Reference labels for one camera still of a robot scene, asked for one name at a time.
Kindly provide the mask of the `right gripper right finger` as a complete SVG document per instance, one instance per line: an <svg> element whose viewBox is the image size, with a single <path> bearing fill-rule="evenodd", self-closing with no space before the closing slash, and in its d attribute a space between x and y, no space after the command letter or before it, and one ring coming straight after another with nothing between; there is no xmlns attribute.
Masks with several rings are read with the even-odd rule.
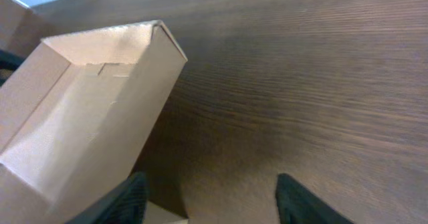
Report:
<svg viewBox="0 0 428 224"><path fill-rule="evenodd" d="M276 205L281 224L352 224L294 177L277 177Z"/></svg>

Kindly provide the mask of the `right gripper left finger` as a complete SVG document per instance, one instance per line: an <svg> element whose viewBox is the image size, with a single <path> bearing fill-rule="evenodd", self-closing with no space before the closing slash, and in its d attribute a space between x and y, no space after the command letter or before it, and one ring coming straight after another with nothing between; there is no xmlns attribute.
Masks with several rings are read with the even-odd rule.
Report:
<svg viewBox="0 0 428 224"><path fill-rule="evenodd" d="M141 224L147 202L146 175L137 172L66 224Z"/></svg>

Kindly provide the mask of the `brown cardboard box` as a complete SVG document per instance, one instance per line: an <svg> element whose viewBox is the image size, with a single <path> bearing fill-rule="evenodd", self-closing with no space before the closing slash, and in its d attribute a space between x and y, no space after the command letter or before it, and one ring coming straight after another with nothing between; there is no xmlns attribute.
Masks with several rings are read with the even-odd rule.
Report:
<svg viewBox="0 0 428 224"><path fill-rule="evenodd" d="M1 0L2 223L66 223L133 175L187 62L160 20L44 31Z"/></svg>

